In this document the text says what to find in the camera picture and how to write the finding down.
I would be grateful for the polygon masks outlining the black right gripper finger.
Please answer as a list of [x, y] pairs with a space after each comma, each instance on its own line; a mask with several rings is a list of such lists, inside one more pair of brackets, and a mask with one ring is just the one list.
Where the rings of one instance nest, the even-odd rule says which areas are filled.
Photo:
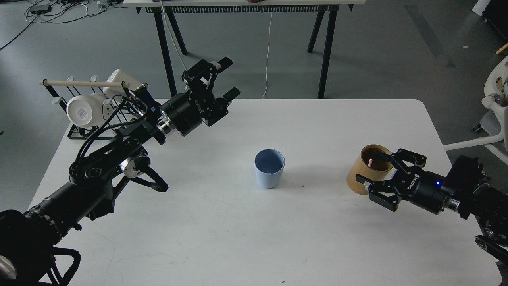
[[425, 171], [427, 157], [406, 149], [396, 152], [374, 151], [373, 158], [390, 163], [395, 169], [395, 175], [421, 175]]
[[371, 201], [374, 201], [392, 212], [397, 211], [400, 197], [392, 190], [392, 187], [388, 185], [388, 180], [372, 181], [361, 174], [356, 174], [355, 179], [363, 184]]

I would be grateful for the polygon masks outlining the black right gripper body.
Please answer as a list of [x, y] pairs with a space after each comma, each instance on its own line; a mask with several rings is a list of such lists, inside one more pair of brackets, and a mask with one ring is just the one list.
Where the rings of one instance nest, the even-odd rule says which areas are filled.
[[410, 168], [407, 172], [397, 170], [389, 186], [402, 200], [438, 215], [446, 200], [446, 195], [441, 193], [445, 179], [421, 168]]

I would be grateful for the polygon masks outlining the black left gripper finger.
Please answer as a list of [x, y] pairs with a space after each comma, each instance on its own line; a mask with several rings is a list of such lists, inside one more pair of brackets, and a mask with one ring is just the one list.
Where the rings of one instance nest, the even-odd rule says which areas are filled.
[[216, 98], [214, 112], [216, 116], [225, 116], [227, 114], [227, 107], [230, 103], [240, 95], [240, 90], [236, 87], [232, 87], [223, 96]]
[[196, 90], [213, 95], [214, 82], [218, 74], [229, 68], [232, 64], [233, 61], [229, 57], [224, 57], [218, 62], [214, 60], [207, 62], [207, 60], [201, 59], [198, 63], [183, 71], [181, 80], [185, 84], [185, 91], [181, 94]]

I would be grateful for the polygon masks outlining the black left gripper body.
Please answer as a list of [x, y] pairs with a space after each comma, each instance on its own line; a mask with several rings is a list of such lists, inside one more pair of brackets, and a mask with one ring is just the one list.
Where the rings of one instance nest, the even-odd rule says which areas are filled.
[[216, 116], [216, 97], [208, 92], [192, 91], [177, 94], [160, 107], [160, 112], [172, 129], [185, 137], [201, 123], [212, 126], [227, 116]]

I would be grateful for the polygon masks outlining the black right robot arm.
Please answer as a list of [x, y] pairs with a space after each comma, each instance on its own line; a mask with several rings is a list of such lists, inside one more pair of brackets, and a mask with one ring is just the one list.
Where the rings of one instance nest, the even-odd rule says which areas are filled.
[[507, 264], [507, 194], [490, 186], [477, 158], [460, 156], [448, 174], [441, 176], [424, 170], [426, 156], [409, 150], [374, 151], [373, 157], [392, 165], [395, 174], [381, 180], [373, 174], [354, 172], [354, 179], [361, 183], [371, 201], [392, 212], [401, 201], [408, 201], [435, 215], [444, 209], [458, 213], [462, 219], [473, 215], [481, 230], [475, 237], [477, 245]]

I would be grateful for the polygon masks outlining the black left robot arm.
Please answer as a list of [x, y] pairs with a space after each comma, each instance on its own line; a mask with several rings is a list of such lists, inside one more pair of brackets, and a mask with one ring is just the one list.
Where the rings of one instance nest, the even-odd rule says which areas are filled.
[[214, 125], [228, 114], [240, 91], [231, 88], [216, 98], [212, 89], [221, 72], [232, 65], [202, 59], [181, 77], [186, 85], [164, 104], [154, 100], [147, 84], [130, 89], [130, 82], [85, 82], [84, 85], [122, 88], [118, 107], [81, 146], [69, 167], [69, 181], [36, 206], [22, 213], [1, 212], [2, 286], [67, 286], [81, 261], [78, 251], [56, 245], [79, 222], [113, 213], [115, 200], [129, 182], [166, 192], [168, 184], [150, 167], [144, 143], [160, 145], [173, 131], [188, 135], [201, 123]]

